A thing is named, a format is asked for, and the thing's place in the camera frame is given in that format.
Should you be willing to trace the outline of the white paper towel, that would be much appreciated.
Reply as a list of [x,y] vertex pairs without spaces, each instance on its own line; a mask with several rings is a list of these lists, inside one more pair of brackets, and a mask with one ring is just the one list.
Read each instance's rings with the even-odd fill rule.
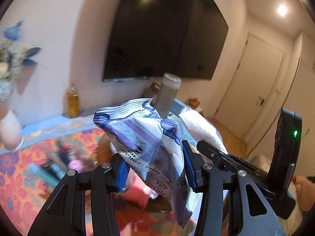
[[217,133],[217,129],[197,111],[185,111],[179,114],[179,118],[188,133],[195,139],[196,142],[201,140],[206,141],[226,155],[229,154],[223,144],[223,141]]

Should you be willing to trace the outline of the blue white plastic packet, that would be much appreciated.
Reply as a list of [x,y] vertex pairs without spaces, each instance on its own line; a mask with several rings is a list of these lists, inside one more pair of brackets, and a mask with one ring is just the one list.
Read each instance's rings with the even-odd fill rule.
[[178,123],[163,119],[150,98],[99,108],[93,121],[142,181],[170,202],[178,225],[184,228],[199,195],[188,185]]

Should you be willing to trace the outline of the pink pouch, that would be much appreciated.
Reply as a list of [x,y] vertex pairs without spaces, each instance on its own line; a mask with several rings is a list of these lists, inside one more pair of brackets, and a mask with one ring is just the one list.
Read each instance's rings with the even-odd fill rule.
[[152,191],[153,190],[148,187],[137,174],[134,174],[130,184],[128,184],[126,192],[123,193],[122,198],[136,204],[139,208],[144,209]]

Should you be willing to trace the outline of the amber glass bottle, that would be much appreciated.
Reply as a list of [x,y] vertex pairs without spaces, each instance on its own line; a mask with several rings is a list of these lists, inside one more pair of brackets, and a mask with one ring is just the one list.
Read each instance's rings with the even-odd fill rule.
[[76,91],[74,83],[70,84],[70,87],[67,91],[68,98],[68,114],[70,118],[76,118],[80,115],[79,109],[79,96]]

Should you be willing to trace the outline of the orange floral table mat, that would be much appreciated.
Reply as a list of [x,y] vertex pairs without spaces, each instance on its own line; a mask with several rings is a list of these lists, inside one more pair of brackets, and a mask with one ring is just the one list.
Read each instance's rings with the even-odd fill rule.
[[[100,129],[87,129],[35,142],[18,151],[1,153],[1,235],[27,235],[52,192],[49,181],[60,181],[66,173],[58,164],[66,154],[94,159],[105,137]],[[148,199],[145,207],[114,194],[115,218],[121,235],[193,235],[195,223],[181,228],[165,198]]]

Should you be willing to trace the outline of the grey cylindrical canister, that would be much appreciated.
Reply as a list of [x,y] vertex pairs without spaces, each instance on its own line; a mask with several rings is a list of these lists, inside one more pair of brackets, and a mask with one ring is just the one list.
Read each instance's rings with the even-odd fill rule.
[[163,75],[157,98],[153,103],[153,107],[161,118],[167,118],[181,84],[182,80],[180,77],[170,73]]

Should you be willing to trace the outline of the white door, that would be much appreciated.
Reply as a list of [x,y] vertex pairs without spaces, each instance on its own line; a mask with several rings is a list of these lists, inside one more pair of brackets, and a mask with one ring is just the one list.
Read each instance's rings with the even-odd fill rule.
[[238,138],[244,138],[267,101],[285,53],[254,35],[245,50],[215,119]]

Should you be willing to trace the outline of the white ribbed vase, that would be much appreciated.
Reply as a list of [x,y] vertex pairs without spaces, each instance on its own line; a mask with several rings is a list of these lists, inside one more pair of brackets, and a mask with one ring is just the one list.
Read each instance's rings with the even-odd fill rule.
[[11,110],[1,110],[1,140],[7,150],[16,150],[23,144],[22,128]]

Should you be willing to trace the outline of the blue and white flower bouquet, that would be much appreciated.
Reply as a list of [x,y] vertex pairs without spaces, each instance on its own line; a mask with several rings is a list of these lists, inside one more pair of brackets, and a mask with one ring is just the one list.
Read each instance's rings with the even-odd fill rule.
[[23,67],[37,65],[33,59],[41,47],[24,48],[15,52],[14,47],[21,37],[23,20],[14,26],[7,27],[2,32],[1,38],[1,103],[7,101],[13,91],[14,81],[20,77]]

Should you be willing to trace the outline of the black wall television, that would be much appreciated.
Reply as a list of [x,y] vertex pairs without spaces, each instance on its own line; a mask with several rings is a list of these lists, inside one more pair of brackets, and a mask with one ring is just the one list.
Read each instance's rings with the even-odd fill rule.
[[103,79],[210,80],[228,30],[214,0],[120,0]]

